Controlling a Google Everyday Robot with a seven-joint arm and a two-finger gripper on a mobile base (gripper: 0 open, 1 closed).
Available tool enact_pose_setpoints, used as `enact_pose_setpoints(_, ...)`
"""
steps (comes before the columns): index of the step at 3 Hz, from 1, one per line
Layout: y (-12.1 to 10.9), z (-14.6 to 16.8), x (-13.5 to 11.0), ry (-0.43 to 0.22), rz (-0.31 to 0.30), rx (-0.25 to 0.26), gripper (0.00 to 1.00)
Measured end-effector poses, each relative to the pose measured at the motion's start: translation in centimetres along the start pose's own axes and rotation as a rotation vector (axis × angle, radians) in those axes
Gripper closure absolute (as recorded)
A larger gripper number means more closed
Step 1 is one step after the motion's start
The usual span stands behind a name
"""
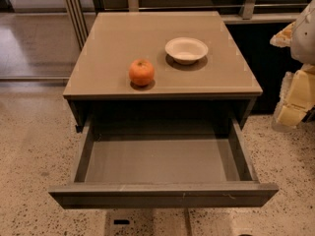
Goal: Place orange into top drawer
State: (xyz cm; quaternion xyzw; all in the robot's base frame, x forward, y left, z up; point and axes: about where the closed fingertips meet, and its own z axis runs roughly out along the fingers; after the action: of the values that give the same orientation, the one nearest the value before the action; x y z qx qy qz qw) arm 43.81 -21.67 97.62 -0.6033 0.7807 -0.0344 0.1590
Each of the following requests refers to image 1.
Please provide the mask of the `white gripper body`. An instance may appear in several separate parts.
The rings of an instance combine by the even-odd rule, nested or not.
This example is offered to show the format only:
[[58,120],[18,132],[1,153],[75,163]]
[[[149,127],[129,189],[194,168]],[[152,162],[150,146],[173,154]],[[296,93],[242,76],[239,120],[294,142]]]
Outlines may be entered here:
[[291,57],[304,64],[315,64],[315,0],[297,17],[292,29]]

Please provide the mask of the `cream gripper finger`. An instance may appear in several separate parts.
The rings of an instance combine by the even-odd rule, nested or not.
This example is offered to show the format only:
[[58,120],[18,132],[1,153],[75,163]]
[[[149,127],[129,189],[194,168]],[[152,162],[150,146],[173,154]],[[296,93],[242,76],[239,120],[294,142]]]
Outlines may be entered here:
[[275,109],[277,124],[298,125],[315,106],[315,66],[304,64],[295,73],[286,72],[280,91],[280,102]]
[[280,30],[277,34],[275,34],[271,39],[270,43],[275,47],[290,47],[291,39],[292,39],[292,30],[295,25],[295,22],[287,25],[285,28]]

